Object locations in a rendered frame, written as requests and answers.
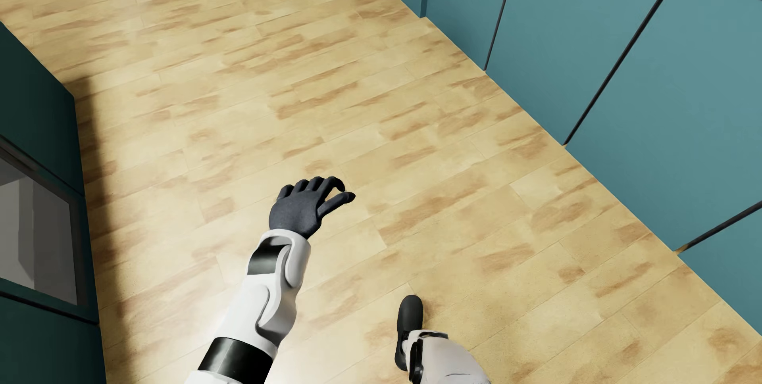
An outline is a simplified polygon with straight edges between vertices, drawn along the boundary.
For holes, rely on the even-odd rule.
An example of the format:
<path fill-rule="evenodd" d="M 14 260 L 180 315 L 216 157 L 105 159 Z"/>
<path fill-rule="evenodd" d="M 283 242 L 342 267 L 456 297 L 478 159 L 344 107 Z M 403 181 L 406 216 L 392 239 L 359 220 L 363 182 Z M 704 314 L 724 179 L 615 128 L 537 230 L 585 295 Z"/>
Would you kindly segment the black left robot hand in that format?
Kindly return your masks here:
<path fill-rule="evenodd" d="M 269 229 L 287 230 L 309 239 L 319 230 L 326 215 L 351 203 L 355 197 L 345 189 L 343 181 L 334 176 L 317 176 L 285 185 L 271 207 Z"/>

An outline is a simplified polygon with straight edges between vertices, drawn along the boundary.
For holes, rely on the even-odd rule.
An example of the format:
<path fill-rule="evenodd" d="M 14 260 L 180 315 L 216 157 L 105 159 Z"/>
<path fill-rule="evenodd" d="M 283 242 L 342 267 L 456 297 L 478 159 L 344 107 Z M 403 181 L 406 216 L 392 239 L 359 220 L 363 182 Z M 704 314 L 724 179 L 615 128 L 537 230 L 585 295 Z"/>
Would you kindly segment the teal kitchen counter cabinet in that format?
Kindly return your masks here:
<path fill-rule="evenodd" d="M 762 0 L 402 0 L 762 334 Z"/>

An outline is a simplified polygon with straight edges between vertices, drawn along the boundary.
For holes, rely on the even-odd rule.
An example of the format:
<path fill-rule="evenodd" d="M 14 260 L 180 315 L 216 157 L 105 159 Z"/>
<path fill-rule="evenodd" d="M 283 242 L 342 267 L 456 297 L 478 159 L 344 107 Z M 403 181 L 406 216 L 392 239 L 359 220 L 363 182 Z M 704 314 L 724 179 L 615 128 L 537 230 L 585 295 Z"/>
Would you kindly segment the black right robot foot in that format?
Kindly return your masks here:
<path fill-rule="evenodd" d="M 396 321 L 397 340 L 395 345 L 395 364 L 398 369 L 407 371 L 403 343 L 414 330 L 423 328 L 424 306 L 420 297 L 407 295 L 400 303 Z"/>

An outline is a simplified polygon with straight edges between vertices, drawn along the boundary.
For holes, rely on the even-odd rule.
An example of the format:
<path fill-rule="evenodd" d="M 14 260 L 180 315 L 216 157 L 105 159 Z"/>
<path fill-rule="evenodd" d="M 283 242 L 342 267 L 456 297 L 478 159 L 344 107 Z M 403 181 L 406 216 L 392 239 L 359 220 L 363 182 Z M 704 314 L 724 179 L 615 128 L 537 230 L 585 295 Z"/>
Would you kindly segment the white right robot leg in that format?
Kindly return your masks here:
<path fill-rule="evenodd" d="M 470 351 L 445 333 L 423 329 L 405 336 L 395 360 L 411 384 L 491 384 Z"/>

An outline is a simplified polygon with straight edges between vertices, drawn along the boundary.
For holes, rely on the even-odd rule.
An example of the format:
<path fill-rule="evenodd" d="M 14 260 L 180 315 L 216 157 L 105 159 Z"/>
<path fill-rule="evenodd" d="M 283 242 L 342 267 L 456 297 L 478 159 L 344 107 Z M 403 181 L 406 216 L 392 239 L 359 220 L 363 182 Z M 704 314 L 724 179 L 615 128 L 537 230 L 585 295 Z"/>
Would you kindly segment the dark teal oven cabinet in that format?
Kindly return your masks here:
<path fill-rule="evenodd" d="M 106 384 L 75 100 L 0 22 L 0 384 Z"/>

